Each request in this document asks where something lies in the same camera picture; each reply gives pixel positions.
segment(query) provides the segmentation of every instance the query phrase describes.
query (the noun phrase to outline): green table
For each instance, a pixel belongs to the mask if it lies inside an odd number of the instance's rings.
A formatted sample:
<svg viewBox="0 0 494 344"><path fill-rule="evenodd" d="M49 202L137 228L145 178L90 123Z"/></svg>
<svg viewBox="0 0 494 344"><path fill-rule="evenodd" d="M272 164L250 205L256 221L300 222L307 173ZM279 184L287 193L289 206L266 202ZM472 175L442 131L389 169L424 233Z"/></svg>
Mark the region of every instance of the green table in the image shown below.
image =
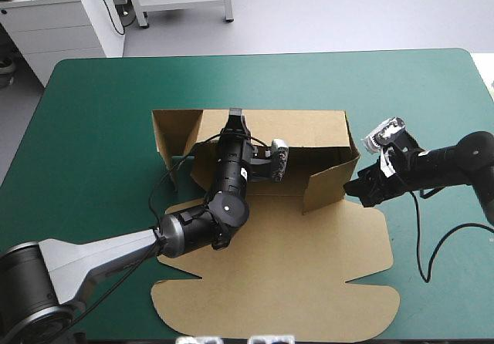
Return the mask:
<svg viewBox="0 0 494 344"><path fill-rule="evenodd" d="M64 61L0 187L0 248L45 238L84 242L151 225L147 196L164 169L151 110L230 106L346 110L362 153L358 168L376 160L358 139L389 116L404 118L426 148L494 131L494 104L460 49ZM187 173L182 177L178 194L165 189L162 208L201 193ZM394 267L360 282L391 285L401 295L396 319L379 337L494 337L492 235L464 230L449 240L426 285L414 259L410 197L379 208ZM442 191L422 209L424 260L453 225L485 222L468 187ZM78 327L90 339L175 336L154 311L150 288L179 276L148 261Z"/></svg>

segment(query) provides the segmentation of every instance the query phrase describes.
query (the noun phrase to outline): white desk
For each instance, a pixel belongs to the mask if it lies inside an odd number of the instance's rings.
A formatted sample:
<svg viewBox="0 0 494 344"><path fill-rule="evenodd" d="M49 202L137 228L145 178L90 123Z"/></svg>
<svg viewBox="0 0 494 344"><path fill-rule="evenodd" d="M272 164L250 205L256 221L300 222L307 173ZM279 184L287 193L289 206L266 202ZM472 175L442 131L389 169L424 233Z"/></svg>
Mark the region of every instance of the white desk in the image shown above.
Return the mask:
<svg viewBox="0 0 494 344"><path fill-rule="evenodd" d="M117 25L113 0L106 0ZM121 57L124 35L113 28L102 0L0 2L0 23L45 86L64 59Z"/></svg>

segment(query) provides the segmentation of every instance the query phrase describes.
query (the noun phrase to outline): cable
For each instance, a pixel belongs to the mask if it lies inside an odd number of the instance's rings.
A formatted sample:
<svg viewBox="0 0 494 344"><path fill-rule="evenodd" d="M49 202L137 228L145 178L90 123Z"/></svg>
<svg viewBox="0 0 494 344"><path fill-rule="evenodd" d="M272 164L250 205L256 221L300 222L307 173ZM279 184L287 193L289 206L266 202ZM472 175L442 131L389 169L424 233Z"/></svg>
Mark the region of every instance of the cable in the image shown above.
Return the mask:
<svg viewBox="0 0 494 344"><path fill-rule="evenodd" d="M50 344L57 340L60 336L65 334L68 330L70 330L72 327L74 327L76 324L81 322L83 319L85 319L94 309L98 307L112 292L114 292L122 283L124 283L127 278L132 275L136 269L142 265L143 261L148 259L154 252L154 248L157 246L157 242L154 242L147 250L146 254L144 254L144 257L142 257L135 265L133 265L125 275L123 275L117 282L115 282L108 290L106 290L99 298L96 300L84 313L82 313L79 317L74 319L70 325L68 325L65 329L62 331L56 333L52 338L48 339L45 341L45 344Z"/></svg>
<svg viewBox="0 0 494 344"><path fill-rule="evenodd" d="M422 263L421 263L421 259L420 259L420 236L421 236L421 232L420 232L420 218L421 218L420 217L420 207L418 205L418 199L415 196L415 194L411 191L409 192L409 194L414 199L415 211L417 214L417 266L418 266L418 272L420 273L420 276L422 277L422 279L424 280L424 282L426 284L428 284L431 281L432 264L434 263L435 257L438 254L439 249L445 243L445 241L449 238L449 236L451 236L456 231L459 231L463 228L481 228L483 230L489 231L492 234L494 234L494 228L491 228L489 226L486 226L486 225L480 224L480 223L464 223L464 224L460 224L460 225L452 228L451 230L446 232L446 234L441 238L441 240L439 240L439 243L435 246L434 251L432 252L431 257L429 259L427 276L426 276L424 274L424 271L422 270Z"/></svg>
<svg viewBox="0 0 494 344"><path fill-rule="evenodd" d="M214 136L209 137L207 140L204 140L204 141L202 141L202 142L194 145L191 148L191 150L187 153L187 155L185 155L184 157L182 157L173 167L170 168L169 171L167 171L165 174L163 174L163 176L153 186L153 188L151 189L151 192L149 193L149 198L147 199L147 206L149 207L149 210L151 211L151 213L153 213L154 217L156 218L156 222L157 222L156 225L158 226L158 228L160 227L160 216L158 215L156 209L154 209L154 206L153 206L153 195L154 195L154 192L163 184L164 180L166 180L168 177L170 177L171 173L173 173L176 170L179 170L180 169L180 166L187 160L187 158L190 157L190 156L192 156L192 154L194 154L200 147L203 147L208 142L211 142L215 138L222 137L222 136L237 136L237 137L248 138L248 139L253 140L253 141L257 142L257 143L260 143L266 149L269 148L268 145L266 145L264 142L262 142L261 140L255 138L255 137L249 136L247 134L229 133L229 132L215 134Z"/></svg>
<svg viewBox="0 0 494 344"><path fill-rule="evenodd" d="M121 32L120 30L118 30L117 26L115 25L115 22L113 21L113 17L111 15L110 8L108 7L107 1L103 0L103 3L105 5L105 7L107 8L108 15L110 17L111 24L113 25L113 28L115 29L115 32L117 32L120 35L125 35L125 28L123 28L123 32Z"/></svg>

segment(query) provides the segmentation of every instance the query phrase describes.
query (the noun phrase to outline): cardboard box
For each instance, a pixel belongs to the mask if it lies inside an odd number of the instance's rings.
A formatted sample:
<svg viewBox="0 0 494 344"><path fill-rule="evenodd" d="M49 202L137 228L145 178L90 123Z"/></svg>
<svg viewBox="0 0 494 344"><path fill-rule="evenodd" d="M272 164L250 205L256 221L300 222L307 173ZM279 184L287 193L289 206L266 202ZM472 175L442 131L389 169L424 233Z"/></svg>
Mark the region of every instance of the cardboard box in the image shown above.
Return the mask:
<svg viewBox="0 0 494 344"><path fill-rule="evenodd" d="M343 185L359 157L344 111L243 110L251 134L270 144L275 138L289 144L289 161L281 184L250 183L249 195L298 196L303 213L341 200ZM225 126L227 110L154 110L157 148L171 167L171 157L188 153L195 143L214 136ZM215 167L215 142L195 154L192 177L209 189Z"/></svg>
<svg viewBox="0 0 494 344"><path fill-rule="evenodd" d="M228 248L159 257L201 279L155 284L158 314L193 336L293 334L298 341L355 342L378 335L396 315L399 295L388 286L348 283L390 268L393 258L383 214L342 200L358 159L345 112L244 115L254 137L289 144L286 175L279 184L248 184L250 217ZM172 156L217 134L227 118L227 110L153 111L167 167ZM191 175L206 190L214 168L212 144L197 152Z"/></svg>

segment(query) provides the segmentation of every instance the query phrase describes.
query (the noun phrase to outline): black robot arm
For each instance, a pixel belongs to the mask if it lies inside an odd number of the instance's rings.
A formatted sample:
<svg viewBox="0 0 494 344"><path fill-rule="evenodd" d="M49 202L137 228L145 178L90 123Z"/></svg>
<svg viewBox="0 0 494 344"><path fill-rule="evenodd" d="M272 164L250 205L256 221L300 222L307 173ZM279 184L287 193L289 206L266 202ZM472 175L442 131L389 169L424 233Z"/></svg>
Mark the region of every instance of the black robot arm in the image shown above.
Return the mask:
<svg viewBox="0 0 494 344"><path fill-rule="evenodd" d="M455 146L425 151L405 130L400 118L391 118L364 142L368 150L380 151L380 158L344 185L347 194L359 197L363 206L373 207L409 191L421 191L422 197L430 197L445 187L466 184L473 186L487 220L494 224L492 133L474 132Z"/></svg>
<svg viewBox="0 0 494 344"><path fill-rule="evenodd" d="M217 146L214 181L203 204L166 214L159 227L75 245L47 239L0 255L0 344L47 343L86 309L93 287L163 254L225 248L249 217L247 182L280 181L288 159L281 140L258 152L240 109L231 109Z"/></svg>

